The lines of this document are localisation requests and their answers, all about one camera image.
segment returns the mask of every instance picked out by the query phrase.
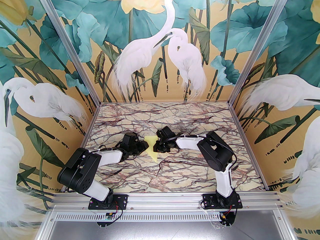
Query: marble tabletop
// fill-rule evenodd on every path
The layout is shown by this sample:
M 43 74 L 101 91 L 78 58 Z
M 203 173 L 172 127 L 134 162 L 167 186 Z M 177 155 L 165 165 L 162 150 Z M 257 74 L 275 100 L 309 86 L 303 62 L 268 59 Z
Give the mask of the marble tabletop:
M 224 102 L 196 103 L 108 103 L 99 112 L 87 149 L 101 144 L 113 147 L 127 132 L 142 139 L 169 126 L 175 133 L 221 136 L 238 157 L 231 172 L 236 191 L 264 190 L 228 106 Z M 211 192 L 216 189 L 215 172 L 199 151 L 184 149 L 159 153 L 155 162 L 146 152 L 135 160 L 102 166 L 96 180 L 114 192 Z

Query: black mounting plate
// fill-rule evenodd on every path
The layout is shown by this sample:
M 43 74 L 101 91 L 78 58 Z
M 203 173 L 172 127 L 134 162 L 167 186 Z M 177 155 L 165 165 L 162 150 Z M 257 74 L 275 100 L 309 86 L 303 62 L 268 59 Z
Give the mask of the black mounting plate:
M 219 204 L 217 194 L 207 193 L 202 194 L 203 204 L 205 209 L 229 209 L 229 207 L 223 207 Z M 228 198 L 228 202 L 232 205 L 232 209 L 242 209 L 242 202 L 238 193 L 231 195 Z
M 113 194 L 113 203 L 108 207 L 107 204 L 91 198 L 88 210 L 116 210 L 116 204 L 125 210 L 127 208 L 128 195 L 127 194 Z

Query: yellow paper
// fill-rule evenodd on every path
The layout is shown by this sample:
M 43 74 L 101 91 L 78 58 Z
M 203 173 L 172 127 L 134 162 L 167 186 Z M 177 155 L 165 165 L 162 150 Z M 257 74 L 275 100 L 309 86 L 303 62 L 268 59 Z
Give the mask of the yellow paper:
M 149 147 L 146 149 L 146 152 L 149 154 L 149 156 L 152 157 L 152 159 L 156 162 L 158 153 L 153 151 L 153 146 L 155 145 L 156 141 L 158 140 L 157 135 L 149 135 L 144 136 L 144 140 L 148 143 Z

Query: mural wall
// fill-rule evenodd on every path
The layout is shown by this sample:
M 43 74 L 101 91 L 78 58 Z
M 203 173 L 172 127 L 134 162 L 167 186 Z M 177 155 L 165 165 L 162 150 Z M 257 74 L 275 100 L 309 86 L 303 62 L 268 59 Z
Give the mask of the mural wall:
M 39 0 L 0 0 L 0 235 L 34 239 L 96 109 Z
M 320 237 L 320 0 L 288 0 L 233 107 L 298 239 Z
M 107 102 L 227 100 L 274 1 L 52 0 Z

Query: perforated metal strip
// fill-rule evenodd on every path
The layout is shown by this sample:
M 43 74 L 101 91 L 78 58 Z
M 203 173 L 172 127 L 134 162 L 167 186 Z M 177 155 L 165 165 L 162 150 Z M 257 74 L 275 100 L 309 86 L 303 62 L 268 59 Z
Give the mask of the perforated metal strip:
M 106 212 L 59 212 L 55 219 L 64 222 L 105 222 Z M 205 222 L 220 221 L 219 212 L 128 212 L 123 213 L 118 222 Z

